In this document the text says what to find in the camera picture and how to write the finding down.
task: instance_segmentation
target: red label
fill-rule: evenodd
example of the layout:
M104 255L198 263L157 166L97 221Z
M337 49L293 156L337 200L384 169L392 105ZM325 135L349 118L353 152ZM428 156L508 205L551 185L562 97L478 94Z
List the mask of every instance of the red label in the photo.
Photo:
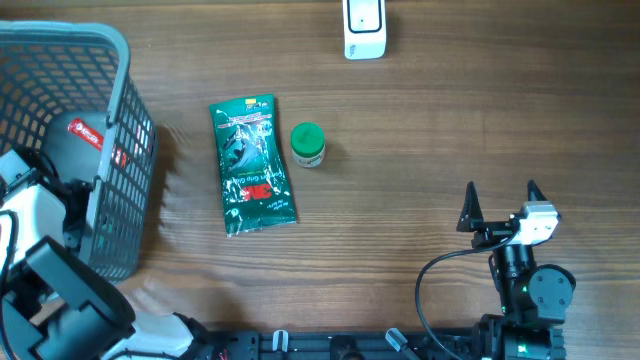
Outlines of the red label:
M269 184L260 184L260 185L249 185L242 188L242 193L244 194L244 200L249 201L251 199L260 200L260 199L268 199L271 197L271 185Z
M104 137L94 129L90 128L82 119L75 118L67 127L72 134L76 134L84 141L93 145L94 148L102 150L102 142Z

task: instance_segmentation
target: white device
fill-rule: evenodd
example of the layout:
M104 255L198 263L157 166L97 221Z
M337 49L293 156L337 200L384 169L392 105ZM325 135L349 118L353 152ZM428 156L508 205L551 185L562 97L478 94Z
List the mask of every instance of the white device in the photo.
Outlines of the white device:
M344 56L376 59L387 47L385 0L342 0Z

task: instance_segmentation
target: wooden table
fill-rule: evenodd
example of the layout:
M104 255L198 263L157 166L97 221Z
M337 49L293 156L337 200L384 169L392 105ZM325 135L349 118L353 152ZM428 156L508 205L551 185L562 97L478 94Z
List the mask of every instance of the wooden table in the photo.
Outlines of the wooden table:
M342 55L338 2L30 9L9 18L112 24L160 149L133 306L211 328L419 329L413 289L455 232L476 181L488 220L534 178L564 215L536 249L578 279L571 359L640 351L640 22L607 2L390 2L380 60ZM208 105L278 99L299 224L227 238ZM329 139L294 165L303 121ZM437 326L499 313L486 255L437 266L423 287Z

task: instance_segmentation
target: gray wire basket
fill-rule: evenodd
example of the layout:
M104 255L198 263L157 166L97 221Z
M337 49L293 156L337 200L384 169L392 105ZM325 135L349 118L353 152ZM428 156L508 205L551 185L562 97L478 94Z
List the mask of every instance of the gray wire basket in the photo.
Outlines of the gray wire basket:
M158 141L129 59L106 25L0 21L0 153L47 149L61 180L93 183L75 253L112 282L137 266ZM67 131L77 117L103 134L101 151Z

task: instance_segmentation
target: plastic packaging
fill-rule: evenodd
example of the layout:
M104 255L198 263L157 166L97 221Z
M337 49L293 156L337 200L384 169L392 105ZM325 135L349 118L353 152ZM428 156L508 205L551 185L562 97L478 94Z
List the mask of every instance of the plastic packaging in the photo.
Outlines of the plastic packaging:
M276 145L273 95L210 105L227 236L296 222Z

